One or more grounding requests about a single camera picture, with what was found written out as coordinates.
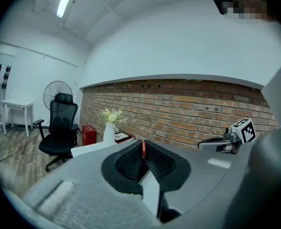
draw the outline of table leg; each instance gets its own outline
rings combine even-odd
[[[27,137],[29,137],[28,122],[27,122],[27,108],[24,108],[24,113],[25,113],[25,127],[26,127],[26,134],[27,134]]]
[[[13,123],[13,109],[9,108],[10,112],[11,112],[11,127],[14,127],[14,123]]]
[[[33,130],[33,105],[31,106],[31,130]]]
[[[6,135],[7,130],[6,130],[6,120],[5,120],[5,104],[1,104],[1,117],[2,117],[3,133]]]

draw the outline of white desk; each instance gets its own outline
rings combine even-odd
[[[1,116],[2,116],[2,127],[3,133],[6,135],[6,118],[5,118],[5,106],[8,107],[9,111],[11,111],[11,126],[14,126],[13,123],[13,109],[22,109],[24,111],[25,117],[25,127],[26,127],[26,134],[29,137],[28,131],[28,122],[27,122],[27,110],[30,108],[31,110],[31,129],[33,129],[33,103],[30,102],[22,102],[22,101],[15,101],[15,100],[2,100],[1,101]]]
[[[72,152],[73,157],[77,157],[79,155],[86,154],[86,153],[93,152],[93,151],[97,151],[97,150],[103,149],[105,147],[110,147],[110,145],[107,144],[107,143],[101,142],[101,143],[95,143],[95,144],[81,146],[81,147],[74,147],[70,151]]]

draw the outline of brick wall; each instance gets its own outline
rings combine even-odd
[[[80,125],[91,125],[101,142],[103,109],[121,109],[127,119],[118,127],[137,139],[196,147],[200,140],[222,135],[225,128],[252,118],[258,136],[277,122],[257,89],[213,81],[147,80],[86,88]]]

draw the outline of electric fan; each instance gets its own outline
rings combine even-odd
[[[51,82],[44,91],[43,100],[47,109],[50,110],[50,102],[55,99],[57,94],[73,95],[72,89],[65,82],[55,81]]]

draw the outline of red box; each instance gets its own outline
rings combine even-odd
[[[90,125],[82,127],[82,146],[96,143],[96,131]]]

